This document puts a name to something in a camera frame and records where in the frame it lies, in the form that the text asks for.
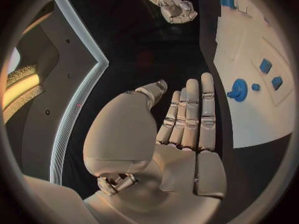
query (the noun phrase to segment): glowing yellow light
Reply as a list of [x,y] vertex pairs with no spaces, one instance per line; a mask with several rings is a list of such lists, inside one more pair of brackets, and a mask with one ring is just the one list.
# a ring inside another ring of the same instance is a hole
[[2,108],[5,109],[11,102],[21,96],[26,91],[32,89],[39,84],[39,77],[37,74],[28,76],[23,80],[11,85],[4,93]]

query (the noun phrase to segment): gold textured panel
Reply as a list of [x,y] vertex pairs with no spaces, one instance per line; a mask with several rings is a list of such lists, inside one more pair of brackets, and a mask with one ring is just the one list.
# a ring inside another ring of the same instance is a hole
[[2,107],[5,109],[11,102],[13,102],[20,95],[32,89],[39,84],[39,77],[37,74],[28,76],[19,82],[11,85],[4,93],[2,100]]
[[42,86],[36,86],[31,90],[25,92],[23,95],[14,100],[7,108],[3,111],[4,123],[7,121],[27,102],[34,99],[38,95],[44,92]]
[[36,67],[34,65],[22,67],[16,71],[11,72],[7,76],[6,88],[19,80],[36,73]]

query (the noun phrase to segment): blue square button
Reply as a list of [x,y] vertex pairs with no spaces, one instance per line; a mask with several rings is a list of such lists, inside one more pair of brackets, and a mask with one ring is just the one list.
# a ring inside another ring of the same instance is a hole
[[262,61],[261,65],[260,65],[260,70],[261,70],[263,73],[267,74],[267,73],[269,73],[271,67],[272,67],[271,62],[268,61],[267,59],[264,59],[264,60]]
[[278,88],[283,84],[283,80],[280,76],[273,78],[272,85],[274,90],[278,90]]

